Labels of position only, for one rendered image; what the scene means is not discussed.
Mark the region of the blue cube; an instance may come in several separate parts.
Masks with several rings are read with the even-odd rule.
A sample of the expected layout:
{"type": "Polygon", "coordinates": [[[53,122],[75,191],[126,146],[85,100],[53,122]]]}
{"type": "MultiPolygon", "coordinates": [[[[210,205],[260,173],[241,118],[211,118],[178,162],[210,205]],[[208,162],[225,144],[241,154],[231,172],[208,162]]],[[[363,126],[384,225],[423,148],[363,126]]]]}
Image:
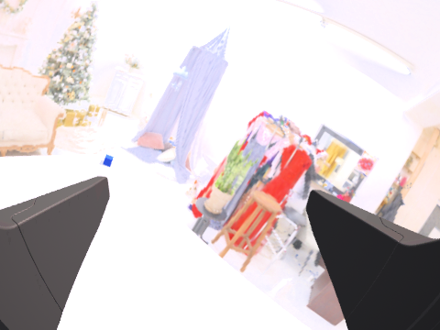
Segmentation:
{"type": "Polygon", "coordinates": [[[113,162],[113,160],[114,160],[114,157],[110,157],[110,155],[106,154],[105,158],[104,158],[104,165],[110,166],[111,162],[113,162]]]}

